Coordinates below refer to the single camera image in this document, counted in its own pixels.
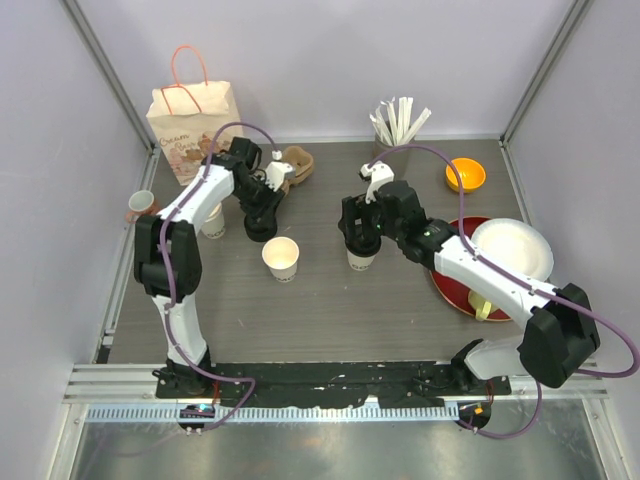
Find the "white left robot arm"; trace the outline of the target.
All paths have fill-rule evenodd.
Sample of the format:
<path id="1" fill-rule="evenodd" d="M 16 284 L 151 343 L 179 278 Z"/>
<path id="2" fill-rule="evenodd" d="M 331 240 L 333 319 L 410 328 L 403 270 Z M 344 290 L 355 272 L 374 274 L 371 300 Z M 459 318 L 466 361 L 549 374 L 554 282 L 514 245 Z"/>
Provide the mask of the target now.
<path id="1" fill-rule="evenodd" d="M 250 240 L 265 242 L 276 235 L 282 186 L 295 169 L 279 150 L 264 169 L 261 157 L 257 144 L 234 138 L 228 151 L 202 161 L 195 178 L 167 207 L 135 223 L 134 278 L 158 309 L 168 344 L 165 366 L 153 372 L 159 398 L 200 399 L 217 380 L 196 307 L 202 278 L 198 234 L 214 209 L 235 197 Z"/>

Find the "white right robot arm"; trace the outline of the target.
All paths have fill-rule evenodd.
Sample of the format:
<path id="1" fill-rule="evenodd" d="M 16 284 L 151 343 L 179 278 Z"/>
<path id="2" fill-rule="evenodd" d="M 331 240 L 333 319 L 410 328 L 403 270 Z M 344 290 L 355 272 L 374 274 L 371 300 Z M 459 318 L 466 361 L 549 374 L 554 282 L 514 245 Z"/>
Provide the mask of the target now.
<path id="1" fill-rule="evenodd" d="M 462 394 L 510 375 L 559 388 L 600 346 L 581 288 L 558 288 L 498 266 L 457 227 L 427 216 L 405 181 L 387 183 L 371 196 L 343 198 L 338 228 L 349 253 L 374 256 L 388 238 L 408 260 L 480 294 L 520 326 L 519 336 L 475 340 L 459 352 L 462 363 L 452 369 L 451 380 Z"/>

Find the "black cup lid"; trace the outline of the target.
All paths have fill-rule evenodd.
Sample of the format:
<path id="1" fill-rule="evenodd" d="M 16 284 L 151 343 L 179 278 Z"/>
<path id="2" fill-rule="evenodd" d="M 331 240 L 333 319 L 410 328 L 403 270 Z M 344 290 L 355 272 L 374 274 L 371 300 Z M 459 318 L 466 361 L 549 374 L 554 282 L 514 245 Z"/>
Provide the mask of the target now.
<path id="1" fill-rule="evenodd" d="M 359 240 L 345 242 L 347 251 L 358 257 L 375 256 L 380 251 L 381 244 L 382 242 L 380 239 L 369 242 L 362 242 Z"/>

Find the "stack of black cup lids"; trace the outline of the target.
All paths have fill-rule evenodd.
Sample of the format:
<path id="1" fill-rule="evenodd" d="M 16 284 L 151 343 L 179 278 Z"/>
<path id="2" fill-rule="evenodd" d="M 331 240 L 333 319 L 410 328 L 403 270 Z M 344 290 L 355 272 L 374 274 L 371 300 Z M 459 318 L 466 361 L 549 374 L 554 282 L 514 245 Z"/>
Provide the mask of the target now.
<path id="1" fill-rule="evenodd" d="M 276 223 L 269 223 L 266 226 L 253 223 L 249 218 L 244 221 L 244 228 L 247 237 L 258 243 L 263 243 L 271 240 L 277 234 L 278 226 Z"/>

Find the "white paper cup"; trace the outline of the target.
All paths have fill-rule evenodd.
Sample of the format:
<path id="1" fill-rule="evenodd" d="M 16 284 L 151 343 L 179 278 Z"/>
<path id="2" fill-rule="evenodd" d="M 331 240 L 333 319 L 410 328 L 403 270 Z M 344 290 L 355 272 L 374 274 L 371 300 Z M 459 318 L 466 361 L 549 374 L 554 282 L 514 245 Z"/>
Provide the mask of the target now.
<path id="1" fill-rule="evenodd" d="M 347 249 L 347 261 L 349 266 L 355 271 L 367 270 L 373 263 L 378 249 Z"/>
<path id="2" fill-rule="evenodd" d="M 299 260 L 298 244 L 288 237 L 276 237 L 265 243 L 262 260 L 273 277 L 281 282 L 292 281 L 297 273 Z"/>

